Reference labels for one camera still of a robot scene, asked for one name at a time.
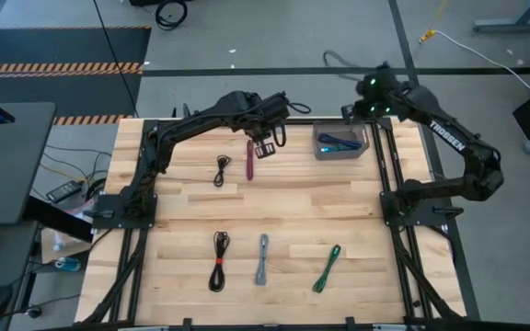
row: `concrete floor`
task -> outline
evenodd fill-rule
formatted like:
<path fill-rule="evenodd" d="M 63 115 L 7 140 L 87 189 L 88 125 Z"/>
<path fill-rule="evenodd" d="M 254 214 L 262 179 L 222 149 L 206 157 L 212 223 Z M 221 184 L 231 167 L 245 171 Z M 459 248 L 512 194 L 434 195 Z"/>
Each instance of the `concrete floor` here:
<path fill-rule="evenodd" d="M 151 14 L 127 2 L 98 2 L 107 25 L 155 25 Z M 439 37 L 418 45 L 416 39 L 431 24 L 438 0 L 397 3 L 417 67 L 491 67 Z M 530 66 L 530 33 L 478 35 L 471 30 L 474 19 L 517 15 L 528 0 L 449 3 L 438 29 L 497 61 Z M 91 1 L 7 0 L 0 14 L 0 28 L 98 25 Z M 189 19 L 179 29 L 153 29 L 146 69 L 322 66 L 321 53 L 326 49 L 362 66 L 384 60 L 396 67 L 404 65 L 384 0 L 333 4 L 323 0 L 197 0 L 190 3 Z M 499 192 L 483 203 L 454 203 L 466 209 L 458 224 L 481 318 L 530 323 L 530 155 L 522 152 L 524 136 L 512 116 L 530 92 L 510 75 L 421 76 L 420 80 L 440 98 L 444 109 L 501 150 L 506 182 Z M 146 77 L 137 107 L 143 117 L 165 117 L 183 102 L 191 108 L 205 108 L 234 89 L 258 91 L 263 96 L 285 90 L 290 99 L 312 106 L 313 115 L 339 115 L 340 106 L 356 97 L 352 82 L 333 75 Z M 55 127 L 49 143 L 109 151 L 115 133 L 115 125 Z M 461 174 L 463 166 L 453 150 L 440 142 L 438 149 L 444 174 Z M 92 154 L 52 155 L 86 169 L 93 166 Z M 40 171 L 35 188 L 46 192 L 64 181 Z M 82 273 L 41 275 L 32 301 L 77 293 L 81 279 Z M 70 325 L 75 309 L 76 301 L 58 302 L 46 307 L 40 319 L 15 317 L 12 330 Z"/>

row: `black usb cable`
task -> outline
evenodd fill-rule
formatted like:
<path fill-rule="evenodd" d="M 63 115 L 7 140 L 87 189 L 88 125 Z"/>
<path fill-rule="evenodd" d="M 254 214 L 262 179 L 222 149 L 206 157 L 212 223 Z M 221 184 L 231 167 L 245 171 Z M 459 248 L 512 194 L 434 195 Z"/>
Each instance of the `black usb cable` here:
<path fill-rule="evenodd" d="M 216 162 L 218 163 L 218 173 L 216 174 L 216 177 L 213 178 L 213 185 L 217 188 L 220 188 L 225 184 L 225 168 L 230 161 L 232 161 L 232 158 L 226 155 L 220 155 L 216 158 Z"/>
<path fill-rule="evenodd" d="M 213 267 L 212 276 L 208 287 L 210 291 L 219 292 L 225 287 L 225 272 L 222 269 L 226 249 L 230 244 L 230 237 L 226 232 L 213 234 L 213 247 L 216 251 L 216 265 Z"/>

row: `floor mat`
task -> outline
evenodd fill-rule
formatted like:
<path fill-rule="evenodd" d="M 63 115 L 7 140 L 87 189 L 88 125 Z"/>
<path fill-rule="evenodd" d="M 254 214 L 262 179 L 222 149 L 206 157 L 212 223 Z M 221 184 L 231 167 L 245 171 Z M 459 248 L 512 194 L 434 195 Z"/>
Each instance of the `floor mat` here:
<path fill-rule="evenodd" d="M 55 124 L 112 123 L 134 113 L 148 27 L 0 29 L 0 103 L 54 102 Z"/>

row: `yellow connector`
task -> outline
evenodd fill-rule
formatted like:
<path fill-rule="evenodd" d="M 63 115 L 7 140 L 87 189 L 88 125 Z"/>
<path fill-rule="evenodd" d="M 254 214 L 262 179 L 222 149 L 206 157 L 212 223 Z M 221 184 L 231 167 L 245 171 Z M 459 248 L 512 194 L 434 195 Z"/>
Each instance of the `yellow connector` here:
<path fill-rule="evenodd" d="M 423 43 L 424 41 L 426 41 L 428 38 L 432 37 L 435 35 L 435 30 L 431 29 L 431 30 L 428 30 L 427 33 L 425 33 L 420 39 L 419 39 L 419 43 Z"/>

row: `green cable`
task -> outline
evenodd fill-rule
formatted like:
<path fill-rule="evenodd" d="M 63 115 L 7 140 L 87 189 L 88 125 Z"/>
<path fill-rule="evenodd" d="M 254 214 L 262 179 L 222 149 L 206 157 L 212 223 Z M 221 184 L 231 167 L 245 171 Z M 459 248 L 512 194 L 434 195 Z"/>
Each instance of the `green cable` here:
<path fill-rule="evenodd" d="M 339 257 L 339 254 L 340 254 L 340 246 L 335 245 L 334 247 L 332 247 L 332 251 L 330 251 L 330 257 L 328 258 L 327 267 L 324 268 L 324 272 L 322 273 L 322 276 L 320 276 L 318 281 L 314 283 L 314 286 L 312 287 L 312 291 L 322 293 L 325 285 L 327 285 L 327 278 L 328 278 L 328 274 L 330 273 L 330 268 L 332 268 L 332 265 L 335 263 L 335 261 Z"/>

